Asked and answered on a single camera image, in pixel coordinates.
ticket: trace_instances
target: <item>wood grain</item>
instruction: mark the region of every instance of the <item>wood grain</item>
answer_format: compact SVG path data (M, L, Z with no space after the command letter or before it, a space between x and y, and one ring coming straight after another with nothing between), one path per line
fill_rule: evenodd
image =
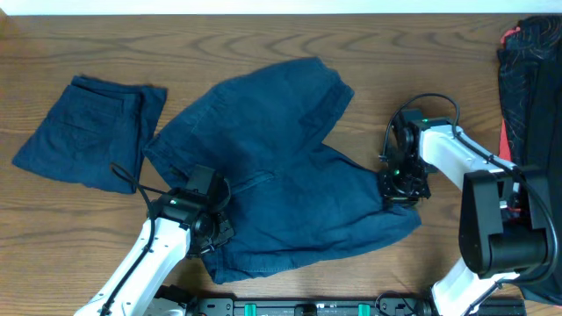
M0 313L72 314L129 251L145 206L126 196L58 183L11 165L72 75L169 88L158 130L214 84L278 61L320 56L356 92L325 143L377 169L385 124L428 91L461 104L461 126L496 151L501 113L495 50L513 15L13 17L0 36ZM420 102L428 116L449 105ZM148 161L141 181L165 184ZM423 227L380 251L275 276L213 284L200 261L166 280L197 294L239 298L373 298L415 292L459 257L458 190L442 175L421 203ZM518 295L515 288L502 294ZM533 315L555 315L528 303Z

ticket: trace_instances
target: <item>black cable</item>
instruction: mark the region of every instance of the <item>black cable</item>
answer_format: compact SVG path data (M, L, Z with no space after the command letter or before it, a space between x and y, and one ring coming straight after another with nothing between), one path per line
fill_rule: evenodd
M378 301L379 301L382 297L384 297L386 294L390 294L390 293L396 295L398 298L400 298L402 301L404 301L404 304L406 305L406 307L410 309L410 312L411 312L411 313L406 314L407 316L408 316L408 315L412 315L412 314L415 313L415 309L412 308L412 306L410 306L410 304L409 304L409 303L402 297L402 295L401 295L400 293L398 293L397 291L384 291L384 292L382 292L382 293L377 297L377 299L375 299L375 307L377 307L378 310L379 310L381 313L385 314L385 312L382 311L382 308L381 308L380 306L377 306Z
M423 94L417 95L415 97L412 97L411 99L406 101L398 110L396 110L396 112L393 114L390 121L388 122L388 126L386 127L386 132L385 132L385 142L383 144L383 152L380 155L381 161L386 162L386 148L388 146L387 145L388 144L388 135L390 133L392 122L394 121L394 119L396 119L398 114L404 108L406 108L408 105L413 103L413 101L415 101L419 98L422 98L422 97L440 97L440 98L444 98L444 99L448 100L455 107L455 111L456 111L455 120L453 121L453 123L451 125L451 131L452 131L453 136L455 138L457 138L458 141L461 144L463 144L467 148L471 149L475 154L481 156L487 162L492 163L494 166L502 169L506 174L508 174L509 176L514 178L514 180L517 183L519 183L529 193L530 197L537 202L538 208L541 210L544 217L546 218L546 222L548 224L549 231L551 232L551 235L552 235L552 260L550 262L549 268L541 276L536 277L536 278L531 279L531 280L523 280L523 281L517 281L517 280L501 281L500 280L499 283L500 284L525 285L525 284L536 284L536 283L539 283L539 282L543 282L544 280L546 280L548 277L550 277L552 275L552 273L556 269L556 266L557 266L557 263L558 263L558 236L556 234L556 227L554 226L554 223L552 221L552 215L549 213L548 207L546 207L546 204L544 203L543 199L541 199L539 197L539 195L535 191L535 189L533 189L527 183L527 181L519 174L520 171L517 167L514 167L514 169L510 169L509 167L504 166L503 164L501 164L501 163L499 163L495 160L495 158L494 158L495 156L493 154L483 153L478 148L476 148L475 146L470 144L468 141L464 140L463 137L461 137L462 133L457 131L457 125L458 125L458 121L460 119L460 107L458 106L457 102L455 102L455 100L453 100L452 98L447 97L443 94L440 94L440 93L423 93Z
M137 182L137 180L133 176L131 176L131 174L129 174L125 169L123 169L123 167L119 166L117 163L112 162L110 164L110 169L119 178L124 179L125 181L134 185L139 190L139 192L141 193L142 197L144 198L144 201L147 203L148 217L150 219L150 236L148 237L147 245L142 249L142 252L140 253L137 260L134 261L134 263L131 265L131 268L129 268L129 270L125 273L125 275L117 283L117 285L115 286L115 288L112 291L112 294L110 294L109 298L107 298L105 303L102 305L101 312L99 313L99 316L108 315L108 313L110 312L110 307L113 304L113 300L115 299L115 297L117 297L117 294L119 293L119 290L121 290L121 288L125 284L126 280L133 274L133 271L141 263L141 261L145 257L145 255L147 255L148 251L152 247L152 243L153 243L154 238L155 238L155 225L156 225L156 223L155 223L156 222L156 217L155 217L156 212L155 212L154 208L152 207L152 204L150 203L150 199L148 199L147 193L144 191L145 188L143 188L143 186L140 185ZM115 169L118 169L125 176L122 176L119 173L117 173L117 171Z
M121 179L121 180L123 180L123 181L125 181L125 182L127 182L127 183L129 183L129 184L131 184L131 185L134 185L134 186L137 187L137 188L142 188L142 189L144 189L144 190L149 190L149 191L151 191L151 192L158 193L158 194L160 194L160 195L166 194L166 192L164 192L164 191L160 191L160 190L158 190L158 189L154 189L154 188L151 188L151 187L147 187L146 185L139 184L138 182L137 182L137 184L135 184L135 183L133 183L133 181L129 180L128 178L126 178L126 177L124 177L124 176L122 176L122 175L121 175L119 172L117 172L114 168L111 168L111 170L112 170L113 174L114 174L115 176L117 176L119 179Z
M494 282L494 285L492 285L491 288L488 289L488 291L484 292L484 294L482 294L482 296L480 296L476 301L472 302L470 305L468 305L468 308L466 309L466 311L463 313L463 316L468 316L471 314L471 311L474 309L474 307L484 303L484 301L490 297L490 295L492 295L496 290L498 290L501 287L501 284Z

